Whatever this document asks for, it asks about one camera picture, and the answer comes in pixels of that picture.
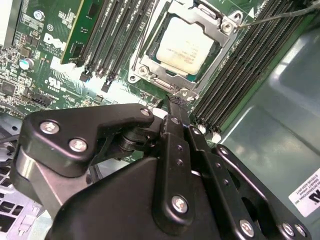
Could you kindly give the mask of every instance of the metal bracket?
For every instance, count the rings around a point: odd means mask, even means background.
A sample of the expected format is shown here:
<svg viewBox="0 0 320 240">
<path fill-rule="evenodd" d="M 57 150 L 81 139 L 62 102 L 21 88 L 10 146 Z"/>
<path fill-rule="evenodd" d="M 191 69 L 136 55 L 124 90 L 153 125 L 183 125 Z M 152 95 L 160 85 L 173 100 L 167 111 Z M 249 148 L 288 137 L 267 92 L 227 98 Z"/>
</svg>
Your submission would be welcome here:
<svg viewBox="0 0 320 240">
<path fill-rule="evenodd" d="M 142 58 L 139 59 L 134 72 L 137 79 L 129 80 L 129 82 L 134 84 L 139 79 L 144 79 L 175 96 L 181 97 L 187 102 L 192 102 L 199 98 L 201 90 L 207 84 L 213 71 L 216 70 L 236 40 L 238 33 L 235 28 L 242 22 L 243 13 L 237 10 L 230 16 L 223 16 L 219 11 L 215 14 L 213 10 L 203 4 L 189 9 L 177 1 L 171 2 L 167 13 L 177 15 L 189 24 L 201 24 L 204 27 L 204 34 L 219 43 L 221 47 L 220 53 L 198 82 L 191 82 L 179 74 L 167 74 L 167 70 L 162 65 L 153 61 L 144 53 Z"/>
</svg>

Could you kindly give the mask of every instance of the screw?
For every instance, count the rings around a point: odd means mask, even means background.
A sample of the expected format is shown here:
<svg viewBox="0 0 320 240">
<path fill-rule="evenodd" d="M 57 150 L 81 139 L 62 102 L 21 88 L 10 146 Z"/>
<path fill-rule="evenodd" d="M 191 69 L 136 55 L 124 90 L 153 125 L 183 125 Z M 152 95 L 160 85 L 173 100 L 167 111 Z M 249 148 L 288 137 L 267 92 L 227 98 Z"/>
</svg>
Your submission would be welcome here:
<svg viewBox="0 0 320 240">
<path fill-rule="evenodd" d="M 176 117 L 171 117 L 171 121 L 174 122 L 175 124 L 180 123 L 180 121 Z"/>
<path fill-rule="evenodd" d="M 188 211 L 186 201 L 180 196 L 173 196 L 171 203 L 173 208 L 181 214 L 185 214 Z"/>
<path fill-rule="evenodd" d="M 75 152 L 82 153 L 87 150 L 88 145 L 82 139 L 75 138 L 69 142 L 69 147 Z"/>
<path fill-rule="evenodd" d="M 138 70 L 138 74 L 141 76 L 146 76 L 148 74 L 148 69 L 145 66 L 142 66 Z"/>
<path fill-rule="evenodd" d="M 221 30 L 224 32 L 224 33 L 230 33 L 231 30 L 232 30 L 232 27 L 230 25 L 230 23 L 228 22 L 224 22 L 221 24 Z"/>
<path fill-rule="evenodd" d="M 148 109 L 145 109 L 145 108 L 142 108 L 141 110 L 141 113 L 143 114 L 143 115 L 145 115 L 145 116 L 150 116 L 150 112 L 149 112 L 149 110 Z"/>
<path fill-rule="evenodd" d="M 44 13 L 40 10 L 34 11 L 33 16 L 38 21 L 42 21 L 45 17 Z"/>
<path fill-rule="evenodd" d="M 254 228 L 251 226 L 250 222 L 247 220 L 240 220 L 240 227 L 242 231 L 250 238 L 253 238 L 255 236 Z"/>
<path fill-rule="evenodd" d="M 227 154 L 228 154 L 227 149 L 225 149 L 224 147 L 220 147 L 220 150 L 221 150 L 221 152 L 222 152 L 224 155 L 227 155 Z"/>
<path fill-rule="evenodd" d="M 300 225 L 295 224 L 294 226 L 302 236 L 307 237 L 307 234 L 306 234 L 305 230 Z"/>
<path fill-rule="evenodd" d="M 201 132 L 200 132 L 200 130 L 198 129 L 198 128 L 193 128 L 193 132 L 195 133 L 195 134 L 198 134 L 198 135 L 200 135 L 201 134 Z"/>
<path fill-rule="evenodd" d="M 40 129 L 45 134 L 56 134 L 57 132 L 59 132 L 60 127 L 58 126 L 58 124 L 52 121 L 45 121 L 40 124 Z"/>
<path fill-rule="evenodd" d="M 295 236 L 294 230 L 292 229 L 292 227 L 288 224 L 288 223 L 282 223 L 282 227 L 284 229 L 284 231 L 291 237 Z"/>
</svg>

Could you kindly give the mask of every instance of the cable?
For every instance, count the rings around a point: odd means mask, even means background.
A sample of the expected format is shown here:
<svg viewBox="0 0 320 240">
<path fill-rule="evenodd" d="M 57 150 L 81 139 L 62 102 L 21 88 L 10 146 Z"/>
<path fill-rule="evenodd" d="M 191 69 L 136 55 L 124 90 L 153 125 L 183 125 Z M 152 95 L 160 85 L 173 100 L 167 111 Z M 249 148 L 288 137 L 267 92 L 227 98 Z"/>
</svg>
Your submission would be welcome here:
<svg viewBox="0 0 320 240">
<path fill-rule="evenodd" d="M 305 9 L 301 9 L 301 10 L 298 10 L 298 11 L 292 11 L 292 12 L 284 12 L 284 13 L 281 13 L 281 14 L 276 15 L 276 16 L 267 17 L 265 19 L 257 20 L 257 21 L 254 21 L 252 23 L 248 23 L 248 24 L 244 24 L 244 25 L 238 26 L 237 28 L 238 29 L 244 29 L 244 28 L 247 28 L 247 27 L 251 27 L 253 25 L 262 24 L 262 23 L 269 22 L 269 21 L 274 21 L 274 20 L 277 20 L 277 19 L 298 17 L 298 16 L 309 14 L 309 13 L 311 13 L 311 12 L 317 10 L 317 9 L 320 9 L 320 0 L 315 1 L 311 6 L 305 8 Z"/>
<path fill-rule="evenodd" d="M 5 144 L 13 141 L 17 141 L 19 139 L 19 134 L 0 138 L 0 144 Z"/>
</svg>

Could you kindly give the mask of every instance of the chip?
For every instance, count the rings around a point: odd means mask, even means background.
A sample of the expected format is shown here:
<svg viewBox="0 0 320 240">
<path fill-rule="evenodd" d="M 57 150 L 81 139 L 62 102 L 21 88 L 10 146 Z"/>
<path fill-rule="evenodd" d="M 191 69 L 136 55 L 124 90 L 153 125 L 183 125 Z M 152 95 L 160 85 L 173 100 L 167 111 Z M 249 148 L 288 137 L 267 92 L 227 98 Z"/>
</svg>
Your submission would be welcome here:
<svg viewBox="0 0 320 240">
<path fill-rule="evenodd" d="M 31 45 L 33 47 L 38 47 L 38 44 L 39 44 L 39 40 L 34 37 L 31 41 Z"/>
<path fill-rule="evenodd" d="M 3 81 L 1 92 L 6 96 L 13 96 L 15 94 L 16 86 L 7 82 Z"/>
<path fill-rule="evenodd" d="M 32 38 L 33 38 L 32 36 L 29 36 L 29 35 L 26 36 L 26 38 L 25 38 L 25 43 L 30 45 L 31 42 L 32 42 L 32 40 L 33 40 Z"/>
<path fill-rule="evenodd" d="M 28 50 L 26 48 L 22 48 L 21 49 L 21 56 L 29 58 L 30 57 L 30 50 Z"/>
<path fill-rule="evenodd" d="M 163 35 L 156 58 L 170 72 L 196 75 L 205 62 L 214 40 L 196 23 L 173 17 Z"/>
</svg>

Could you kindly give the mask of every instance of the white label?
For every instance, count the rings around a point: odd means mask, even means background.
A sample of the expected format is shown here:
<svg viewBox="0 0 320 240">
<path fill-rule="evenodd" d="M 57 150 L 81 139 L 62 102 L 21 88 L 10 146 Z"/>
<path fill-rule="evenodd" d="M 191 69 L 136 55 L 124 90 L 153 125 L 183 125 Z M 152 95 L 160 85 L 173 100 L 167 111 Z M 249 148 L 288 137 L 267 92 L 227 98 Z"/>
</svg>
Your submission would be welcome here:
<svg viewBox="0 0 320 240">
<path fill-rule="evenodd" d="M 320 207 L 320 168 L 289 196 L 305 218 Z"/>
</svg>

